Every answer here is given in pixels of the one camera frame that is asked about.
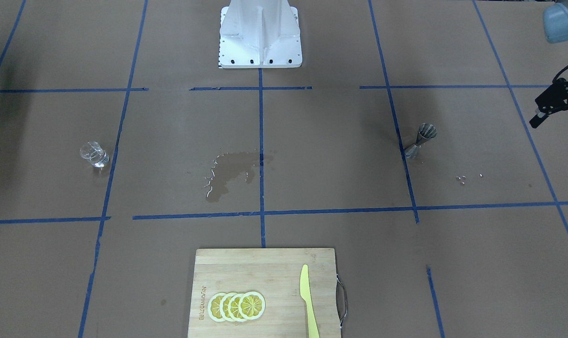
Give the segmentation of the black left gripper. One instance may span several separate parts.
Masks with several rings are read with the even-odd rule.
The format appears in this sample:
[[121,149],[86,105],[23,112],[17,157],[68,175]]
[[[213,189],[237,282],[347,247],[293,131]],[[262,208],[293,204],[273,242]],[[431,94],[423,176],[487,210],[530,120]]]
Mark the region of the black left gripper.
[[549,113],[568,110],[568,81],[559,78],[536,98],[537,109],[530,119],[531,128],[536,129],[549,117]]

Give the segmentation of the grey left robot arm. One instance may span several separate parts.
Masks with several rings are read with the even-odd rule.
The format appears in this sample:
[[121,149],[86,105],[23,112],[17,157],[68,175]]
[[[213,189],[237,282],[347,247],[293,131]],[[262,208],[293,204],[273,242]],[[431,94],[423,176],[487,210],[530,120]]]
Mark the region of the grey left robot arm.
[[[568,41],[568,0],[558,0],[543,13],[545,37],[548,43]],[[568,80],[562,75],[568,70],[563,67],[552,79],[552,83],[537,97],[536,113],[529,124],[539,128],[553,114],[568,111]]]

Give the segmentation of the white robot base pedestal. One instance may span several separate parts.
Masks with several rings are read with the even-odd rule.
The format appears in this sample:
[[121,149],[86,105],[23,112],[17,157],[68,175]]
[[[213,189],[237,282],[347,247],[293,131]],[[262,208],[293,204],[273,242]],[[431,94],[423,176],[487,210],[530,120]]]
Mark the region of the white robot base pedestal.
[[219,68],[302,66],[299,14],[288,0],[232,0],[220,19]]

